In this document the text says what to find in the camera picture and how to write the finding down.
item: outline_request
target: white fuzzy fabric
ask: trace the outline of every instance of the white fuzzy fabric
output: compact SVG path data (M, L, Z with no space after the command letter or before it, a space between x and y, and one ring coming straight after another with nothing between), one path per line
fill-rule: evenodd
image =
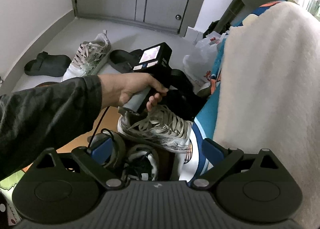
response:
M320 226L320 22L283 2L226 41L214 140L271 149L303 192L295 221Z

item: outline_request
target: white plastic bag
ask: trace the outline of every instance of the white plastic bag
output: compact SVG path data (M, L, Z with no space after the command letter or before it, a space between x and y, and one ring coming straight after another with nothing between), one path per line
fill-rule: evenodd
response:
M196 49L191 55L185 55L183 58L185 73L200 86L210 81L220 37L217 32L210 33L205 39L197 42Z

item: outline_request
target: sleeve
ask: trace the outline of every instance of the sleeve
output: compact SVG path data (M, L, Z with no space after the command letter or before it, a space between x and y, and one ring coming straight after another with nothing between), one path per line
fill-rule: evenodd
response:
M101 101L98 76L0 96L0 180L92 130Z

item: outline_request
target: floor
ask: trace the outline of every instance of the floor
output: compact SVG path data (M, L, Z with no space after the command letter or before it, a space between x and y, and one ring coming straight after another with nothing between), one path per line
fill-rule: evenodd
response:
M81 42L93 40L96 35L98 33L102 33L104 29L107 30L107 36L113 49L123 49L130 52L135 49L145 49L155 44L166 42L172 49L172 56L169 65L174 69L182 70L183 57L186 54L192 53L194 50L194 45L191 42L177 35L129 25L122 25L114 22L76 18L52 39L52 41L44 48L44 51L49 54L66 54L70 58L73 58ZM107 64L101 69L99 74L106 73L118 72ZM29 89L43 82L60 81L61 77L27 76L24 74L13 91ZM95 121L93 130L95 129L101 115L102 112ZM117 108L110 107L100 125L100 128L116 130L119 116ZM87 137L93 133L93 130L74 139L69 144L59 149L58 152L70 152L75 147L87 146Z

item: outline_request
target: hand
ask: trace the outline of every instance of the hand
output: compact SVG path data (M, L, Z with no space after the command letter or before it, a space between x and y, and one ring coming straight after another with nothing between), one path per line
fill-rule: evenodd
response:
M149 98L146 105L147 110L151 111L168 91L159 81L146 73L103 74L99 75L99 78L102 87L102 109L107 106L123 106L133 94L150 86L158 91Z

